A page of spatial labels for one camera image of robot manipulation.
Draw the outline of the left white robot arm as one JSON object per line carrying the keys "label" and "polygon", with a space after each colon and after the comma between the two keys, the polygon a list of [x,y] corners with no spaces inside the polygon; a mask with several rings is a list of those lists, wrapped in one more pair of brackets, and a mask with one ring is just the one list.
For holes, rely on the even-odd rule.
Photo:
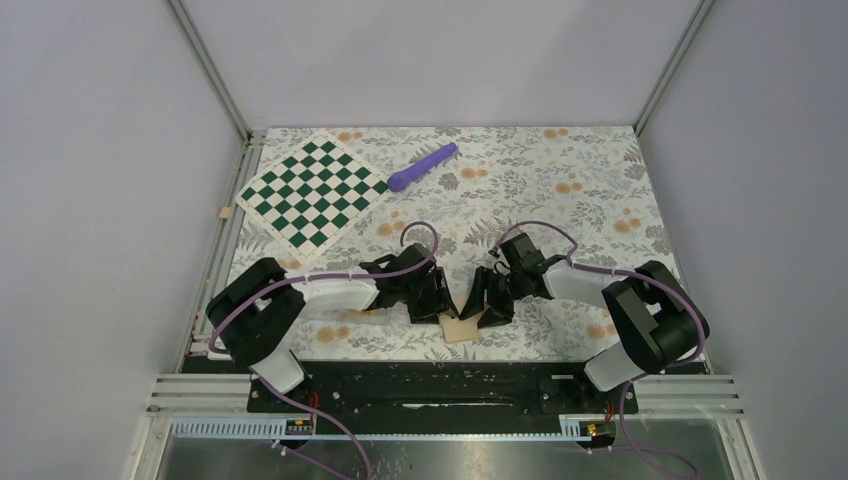
{"label": "left white robot arm", "polygon": [[303,315],[373,311],[405,306],[413,324],[436,324],[459,312],[444,270],[419,243],[400,254],[362,262],[348,271],[289,274],[273,258],[262,258],[206,306],[212,343],[272,387],[272,398],[288,411],[309,401],[307,373],[282,341]]}

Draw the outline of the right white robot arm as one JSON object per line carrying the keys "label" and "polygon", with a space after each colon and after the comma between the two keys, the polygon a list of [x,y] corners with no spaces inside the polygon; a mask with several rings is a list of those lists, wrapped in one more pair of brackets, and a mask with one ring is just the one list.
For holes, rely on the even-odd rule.
{"label": "right white robot arm", "polygon": [[507,325],[516,303],[527,297],[575,301],[610,314],[618,342],[586,361],[584,377],[573,386],[583,410],[601,410],[627,381],[698,357],[709,336],[708,323],[659,261],[634,270],[580,264],[569,255],[545,256],[525,233],[491,253],[507,269],[476,269],[460,319],[475,317],[480,327]]}

